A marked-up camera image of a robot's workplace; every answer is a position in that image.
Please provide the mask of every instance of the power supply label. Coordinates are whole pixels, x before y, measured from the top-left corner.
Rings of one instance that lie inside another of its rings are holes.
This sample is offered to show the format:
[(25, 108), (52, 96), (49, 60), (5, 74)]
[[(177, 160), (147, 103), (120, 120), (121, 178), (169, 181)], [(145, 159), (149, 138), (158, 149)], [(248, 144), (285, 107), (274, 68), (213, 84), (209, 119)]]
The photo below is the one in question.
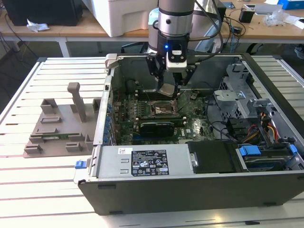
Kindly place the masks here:
[(131, 171), (135, 177), (169, 175), (166, 150), (132, 151)]

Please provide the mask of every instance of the robotic arm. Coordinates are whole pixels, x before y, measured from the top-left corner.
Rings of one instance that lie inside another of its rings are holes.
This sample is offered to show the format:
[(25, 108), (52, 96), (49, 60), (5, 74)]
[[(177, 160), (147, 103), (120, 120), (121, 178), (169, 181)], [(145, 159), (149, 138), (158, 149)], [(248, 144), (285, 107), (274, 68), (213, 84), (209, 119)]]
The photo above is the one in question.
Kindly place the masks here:
[[(159, 1), (159, 17), (153, 24), (153, 28), (157, 30), (155, 50), (157, 54), (148, 56), (146, 61), (150, 74), (158, 81), (158, 92), (167, 96), (176, 95), (181, 86), (189, 82), (196, 69), (196, 65), (187, 64), (195, 2), (195, 0)], [(173, 74), (175, 85), (164, 84), (165, 70)]]
[(173, 73), (181, 73), (187, 67), (194, 3), (195, 0), (159, 1), (157, 49), (166, 59), (166, 69)]

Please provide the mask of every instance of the blue drive latch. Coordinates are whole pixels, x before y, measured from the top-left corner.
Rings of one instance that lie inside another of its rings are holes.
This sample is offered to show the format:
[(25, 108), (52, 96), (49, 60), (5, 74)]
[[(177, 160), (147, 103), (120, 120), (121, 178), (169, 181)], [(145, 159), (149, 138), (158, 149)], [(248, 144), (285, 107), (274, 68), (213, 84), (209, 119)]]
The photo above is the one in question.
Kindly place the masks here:
[(298, 149), (295, 147), (295, 145), (291, 144), (289, 145), (289, 149), (291, 150), (291, 152), (296, 155), (296, 153), (298, 152)]
[(241, 152), (242, 156), (261, 155), (261, 151), (259, 150), (258, 146), (254, 145), (242, 146), (239, 151)]
[(79, 160), (75, 164), (75, 169), (86, 169), (86, 161)]

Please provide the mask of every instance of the yellow cable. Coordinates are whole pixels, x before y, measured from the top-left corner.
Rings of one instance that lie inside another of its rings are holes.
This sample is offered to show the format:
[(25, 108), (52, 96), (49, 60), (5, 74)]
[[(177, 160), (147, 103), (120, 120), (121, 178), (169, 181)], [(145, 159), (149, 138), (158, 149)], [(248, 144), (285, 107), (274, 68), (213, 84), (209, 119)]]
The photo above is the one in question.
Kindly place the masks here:
[(249, 138), (247, 138), (245, 141), (243, 141), (244, 143), (247, 142), (248, 140), (252, 139), (253, 137), (255, 137), (257, 134), (259, 133), (259, 131), (255, 132), (252, 136), (250, 136)]
[(273, 132), (273, 134), (274, 134), (274, 140), (276, 141), (276, 134), (275, 134), (275, 130), (273, 129), (273, 127), (271, 127), (271, 126), (268, 126), (268, 128), (270, 128), (271, 130), (272, 130), (272, 132)]

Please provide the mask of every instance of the white box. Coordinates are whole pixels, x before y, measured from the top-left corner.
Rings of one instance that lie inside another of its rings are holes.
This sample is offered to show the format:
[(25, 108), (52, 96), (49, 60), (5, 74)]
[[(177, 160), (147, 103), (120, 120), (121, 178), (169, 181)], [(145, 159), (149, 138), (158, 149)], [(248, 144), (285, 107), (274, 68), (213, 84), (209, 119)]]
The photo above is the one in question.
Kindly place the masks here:
[(301, 18), (301, 19), (297, 20), (294, 25), (300, 29), (304, 29), (304, 19)]
[(149, 13), (158, 0), (82, 0), (110, 37), (148, 29)]

